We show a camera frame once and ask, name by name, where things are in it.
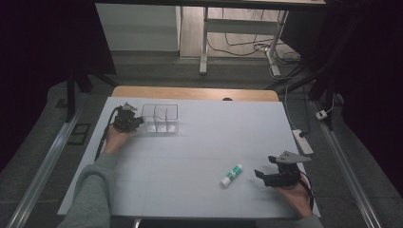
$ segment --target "human arm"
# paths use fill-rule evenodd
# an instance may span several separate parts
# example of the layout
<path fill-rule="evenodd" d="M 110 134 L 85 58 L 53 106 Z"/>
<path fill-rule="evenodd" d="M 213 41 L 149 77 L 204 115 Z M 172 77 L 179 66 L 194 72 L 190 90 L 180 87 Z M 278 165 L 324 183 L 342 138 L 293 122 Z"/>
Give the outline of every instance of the human arm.
<path fill-rule="evenodd" d="M 94 164 L 81 172 L 74 191 L 74 199 L 62 227 L 109 227 L 110 206 L 114 194 L 116 155 L 125 144 L 127 133 L 111 126 L 106 136 L 104 153 Z"/>
<path fill-rule="evenodd" d="M 305 188 L 297 183 L 293 187 L 275 187 L 296 210 L 300 220 L 296 221 L 297 228 L 323 228 L 319 218 L 314 215 L 309 204 L 309 196 Z"/>

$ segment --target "power strip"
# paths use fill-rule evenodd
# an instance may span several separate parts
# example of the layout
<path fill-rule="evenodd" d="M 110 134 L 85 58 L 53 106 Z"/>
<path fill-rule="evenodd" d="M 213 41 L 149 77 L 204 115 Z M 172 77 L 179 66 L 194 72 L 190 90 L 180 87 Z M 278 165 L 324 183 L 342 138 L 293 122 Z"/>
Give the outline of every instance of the power strip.
<path fill-rule="evenodd" d="M 302 153 L 305 155 L 313 154 L 314 151 L 312 150 L 311 146 L 308 144 L 305 137 L 299 136 L 300 133 L 301 133 L 300 130 L 293 130 L 294 138 L 296 138 L 296 141 L 299 145 L 299 148 L 302 150 Z"/>

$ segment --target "white table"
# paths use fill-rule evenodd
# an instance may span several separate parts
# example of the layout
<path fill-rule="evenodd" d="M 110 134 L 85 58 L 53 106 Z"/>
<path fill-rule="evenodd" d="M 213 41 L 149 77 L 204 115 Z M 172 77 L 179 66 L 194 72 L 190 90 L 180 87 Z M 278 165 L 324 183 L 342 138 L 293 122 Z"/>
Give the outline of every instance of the white table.
<path fill-rule="evenodd" d="M 178 105 L 179 132 L 149 135 L 143 128 L 119 154 L 112 215 L 153 219 L 295 218 L 294 210 L 254 169 L 277 173 L 267 159 L 297 146 L 279 102 L 222 102 L 108 98 L 76 175 L 59 209 L 65 215 L 75 182 L 94 161 L 114 107 L 129 102 Z M 236 164 L 244 171 L 227 188 L 221 179 Z M 317 207 L 314 212 L 319 216 Z"/>

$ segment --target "glue stick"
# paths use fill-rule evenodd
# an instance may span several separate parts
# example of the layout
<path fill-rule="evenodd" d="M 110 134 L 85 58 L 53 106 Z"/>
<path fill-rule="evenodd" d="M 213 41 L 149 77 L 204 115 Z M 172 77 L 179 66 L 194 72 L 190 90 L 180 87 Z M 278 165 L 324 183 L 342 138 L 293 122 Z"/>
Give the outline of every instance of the glue stick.
<path fill-rule="evenodd" d="M 241 164 L 237 164 L 228 174 L 221 180 L 222 186 L 226 187 L 230 182 L 236 178 L 240 172 L 242 172 L 243 166 Z"/>

